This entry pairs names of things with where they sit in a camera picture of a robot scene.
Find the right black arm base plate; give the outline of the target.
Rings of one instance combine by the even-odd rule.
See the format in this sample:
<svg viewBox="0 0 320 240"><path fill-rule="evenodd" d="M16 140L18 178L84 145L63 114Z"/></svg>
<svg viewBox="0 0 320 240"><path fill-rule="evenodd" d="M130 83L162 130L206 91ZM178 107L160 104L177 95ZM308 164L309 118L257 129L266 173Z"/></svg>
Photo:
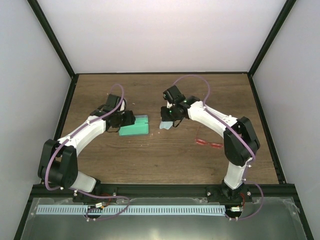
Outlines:
<svg viewBox="0 0 320 240"><path fill-rule="evenodd" d="M252 197L247 194L249 189L242 184L237 189L230 189L223 184L209 185L205 189L209 202L219 202L220 204L240 203L243 200L247 203L252 202Z"/></svg>

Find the teal glasses case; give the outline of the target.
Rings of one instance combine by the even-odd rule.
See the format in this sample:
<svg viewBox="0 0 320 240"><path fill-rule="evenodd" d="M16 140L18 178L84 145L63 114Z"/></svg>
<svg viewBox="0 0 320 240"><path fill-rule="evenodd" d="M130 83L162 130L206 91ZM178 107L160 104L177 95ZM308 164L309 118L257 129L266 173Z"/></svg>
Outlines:
<svg viewBox="0 0 320 240"><path fill-rule="evenodd" d="M149 118L147 115L136 115L133 125L121 127L118 134L121 137L147 135L149 133Z"/></svg>

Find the red transparent sunglasses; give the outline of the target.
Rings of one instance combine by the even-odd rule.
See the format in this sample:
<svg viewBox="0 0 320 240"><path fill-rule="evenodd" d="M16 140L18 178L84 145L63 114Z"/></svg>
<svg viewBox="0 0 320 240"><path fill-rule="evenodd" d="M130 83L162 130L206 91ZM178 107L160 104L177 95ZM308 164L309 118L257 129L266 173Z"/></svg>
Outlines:
<svg viewBox="0 0 320 240"><path fill-rule="evenodd" d="M214 143L214 142L208 142L206 140L196 138L195 143L201 146L210 146L212 148L221 149L224 147L222 143Z"/></svg>

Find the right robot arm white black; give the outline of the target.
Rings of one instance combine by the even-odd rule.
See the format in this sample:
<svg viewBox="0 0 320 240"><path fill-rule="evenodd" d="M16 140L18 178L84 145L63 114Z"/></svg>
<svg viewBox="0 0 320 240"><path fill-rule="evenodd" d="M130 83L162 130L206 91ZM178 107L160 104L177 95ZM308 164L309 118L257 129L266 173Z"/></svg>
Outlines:
<svg viewBox="0 0 320 240"><path fill-rule="evenodd" d="M166 106L161 107L161 122L171 122L176 128L184 119L198 122L223 138L228 160L226 175L221 183L223 198L229 202L240 196L247 169L256 159L260 141L247 117L223 114L195 96L185 97L176 85L163 92Z"/></svg>

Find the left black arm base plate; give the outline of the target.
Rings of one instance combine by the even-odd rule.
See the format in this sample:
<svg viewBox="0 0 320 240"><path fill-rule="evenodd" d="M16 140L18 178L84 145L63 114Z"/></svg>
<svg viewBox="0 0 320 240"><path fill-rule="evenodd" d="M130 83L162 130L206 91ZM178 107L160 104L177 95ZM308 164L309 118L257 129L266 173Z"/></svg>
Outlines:
<svg viewBox="0 0 320 240"><path fill-rule="evenodd" d="M74 203L98 203L98 202L115 202L118 196L109 195L107 193L85 192L75 188L69 188L73 191Z"/></svg>

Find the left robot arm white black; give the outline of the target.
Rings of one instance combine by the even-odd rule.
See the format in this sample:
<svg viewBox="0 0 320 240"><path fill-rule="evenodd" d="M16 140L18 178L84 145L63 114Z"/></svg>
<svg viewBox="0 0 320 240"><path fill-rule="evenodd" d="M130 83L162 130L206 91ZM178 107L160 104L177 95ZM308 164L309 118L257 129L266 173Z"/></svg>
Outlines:
<svg viewBox="0 0 320 240"><path fill-rule="evenodd" d="M42 148L37 175L45 184L55 189L73 189L84 192L89 201L97 202L102 196L98 180L78 169L78 156L96 137L110 128L119 130L135 123L135 116L127 110L127 102L121 96L109 94L105 104L90 113L79 127L58 140L47 140Z"/></svg>

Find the light blue cleaning cloth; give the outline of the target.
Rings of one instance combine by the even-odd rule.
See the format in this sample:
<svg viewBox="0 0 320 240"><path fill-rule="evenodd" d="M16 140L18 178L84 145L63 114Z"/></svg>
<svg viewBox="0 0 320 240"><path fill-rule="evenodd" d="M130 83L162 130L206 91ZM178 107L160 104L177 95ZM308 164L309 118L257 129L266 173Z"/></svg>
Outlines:
<svg viewBox="0 0 320 240"><path fill-rule="evenodd" d="M161 121L159 124L159 129L169 130L173 126L172 121Z"/></svg>

